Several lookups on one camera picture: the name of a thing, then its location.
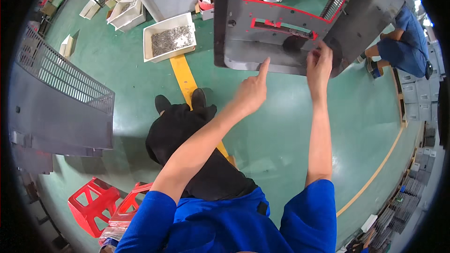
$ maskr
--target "white plastic bin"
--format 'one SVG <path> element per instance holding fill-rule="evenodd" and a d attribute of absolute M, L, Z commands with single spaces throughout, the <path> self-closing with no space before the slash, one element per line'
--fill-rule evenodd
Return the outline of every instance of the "white plastic bin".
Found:
<path fill-rule="evenodd" d="M 136 4 L 132 8 L 121 13 L 122 8 L 132 1 L 133 0 L 122 0 L 121 2 L 118 2 L 111 13 L 111 16 L 109 17 L 108 24 L 111 24 L 119 29 L 123 25 L 131 22 L 136 17 L 138 17 L 141 14 L 142 10 L 142 2 L 140 0 L 137 0 Z"/>
<path fill-rule="evenodd" d="M 192 37 L 194 42 L 192 45 L 172 50 L 170 52 L 161 54 L 159 56 L 153 57 L 152 51 L 152 35 L 155 33 L 161 33 L 166 30 L 171 30 L 177 27 L 181 27 L 184 25 L 191 26 Z M 161 21 L 154 25 L 148 26 L 143 29 L 143 61 L 148 62 L 152 61 L 153 63 L 158 63 L 162 60 L 169 59 L 184 53 L 188 53 L 195 50 L 195 46 L 197 45 L 197 41 L 195 40 L 195 26 L 192 22 L 191 13 L 185 13 L 182 15 L 178 15 L 176 17 Z"/>
<path fill-rule="evenodd" d="M 81 11 L 80 16 L 90 20 L 99 9 L 100 6 L 95 2 L 95 0 L 89 0 Z"/>
<path fill-rule="evenodd" d="M 145 22 L 145 8 L 141 8 L 141 14 L 137 16 L 135 19 L 133 19 L 131 22 L 126 23 L 125 25 L 121 26 L 120 28 L 116 28 L 116 31 L 122 31 L 127 32 L 131 30 L 133 27 L 142 24 Z"/>

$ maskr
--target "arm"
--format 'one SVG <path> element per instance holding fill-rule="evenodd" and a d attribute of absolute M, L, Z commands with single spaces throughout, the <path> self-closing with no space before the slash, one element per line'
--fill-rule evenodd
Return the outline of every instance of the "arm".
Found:
<path fill-rule="evenodd" d="M 380 34 L 380 39 L 390 38 L 392 40 L 399 41 L 401 39 L 403 32 L 405 32 L 405 31 L 397 28 L 397 29 L 391 31 L 390 33 Z"/>
<path fill-rule="evenodd" d="M 258 76 L 245 79 L 233 100 L 172 154 L 156 177 L 152 191 L 167 194 L 178 204 L 188 182 L 204 166 L 225 134 L 244 117 L 255 112 L 266 99 L 269 63 L 267 58 Z"/>
<path fill-rule="evenodd" d="M 305 187 L 320 179 L 331 180 L 331 131 L 327 107 L 327 85 L 331 73 L 333 52 L 324 42 L 320 51 L 307 57 L 307 80 L 312 99 L 312 126 Z"/>

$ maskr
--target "blue shirt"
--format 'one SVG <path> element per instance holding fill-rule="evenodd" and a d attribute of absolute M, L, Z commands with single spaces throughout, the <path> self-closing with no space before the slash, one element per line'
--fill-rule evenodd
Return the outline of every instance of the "blue shirt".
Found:
<path fill-rule="evenodd" d="M 401 36 L 401 41 L 422 51 L 423 54 L 420 51 L 417 53 L 421 58 L 425 55 L 425 60 L 429 59 L 424 30 L 417 18 L 406 6 L 403 6 L 400 13 L 397 15 L 396 24 L 397 28 L 405 31 Z"/>
<path fill-rule="evenodd" d="M 335 252 L 334 185 L 311 183 L 284 206 L 278 230 L 256 211 L 267 203 L 261 188 L 231 200 L 181 199 L 146 194 L 116 253 L 122 252 Z"/>

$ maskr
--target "green floor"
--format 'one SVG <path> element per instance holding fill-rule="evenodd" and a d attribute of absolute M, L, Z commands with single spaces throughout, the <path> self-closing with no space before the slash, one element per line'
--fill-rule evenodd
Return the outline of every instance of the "green floor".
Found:
<path fill-rule="evenodd" d="M 328 0 L 283 0 L 279 4 L 319 16 Z"/>
<path fill-rule="evenodd" d="M 142 29 L 154 21 L 127 33 L 115 32 L 106 24 L 106 7 L 92 20 L 78 15 L 87 2 L 69 0 L 53 21 L 46 40 L 59 49 L 68 34 L 77 34 L 70 61 L 115 91 L 114 150 L 104 152 L 103 158 L 55 156 L 54 172 L 40 175 L 38 188 L 48 212 L 73 247 L 80 252 L 97 252 L 97 240 L 73 219 L 68 197 L 92 176 L 124 192 L 136 182 L 152 182 L 160 167 L 149 159 L 144 139 L 158 117 L 154 97 L 164 94 L 172 103 L 183 103 L 184 99 L 169 60 L 143 62 Z M 212 89 L 209 100 L 220 110 L 239 83 L 255 72 L 215 67 L 213 20 L 195 20 L 195 25 L 198 45 L 186 59 L 197 85 Z M 363 187 L 391 149 L 400 130 L 399 112 L 390 71 L 373 80 L 362 65 L 353 64 L 329 82 L 328 92 L 333 183 L 339 210 Z M 284 205 L 305 184 L 311 113 L 306 77 L 269 73 L 267 101 L 223 139 L 239 169 L 265 192 L 271 219 L 277 226 Z M 379 175 L 338 217 L 338 245 L 383 205 L 409 160 L 419 124 L 409 123 Z"/>

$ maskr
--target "rectangular cutout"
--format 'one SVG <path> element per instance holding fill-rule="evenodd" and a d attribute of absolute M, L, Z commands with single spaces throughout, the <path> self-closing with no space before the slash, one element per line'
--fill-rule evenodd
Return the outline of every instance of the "rectangular cutout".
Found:
<path fill-rule="evenodd" d="M 290 35 L 300 36 L 306 39 L 316 40 L 318 34 L 312 30 L 305 29 L 296 25 L 290 25 L 282 22 L 274 22 L 259 18 L 253 18 L 251 22 L 252 29 L 269 30 Z"/>

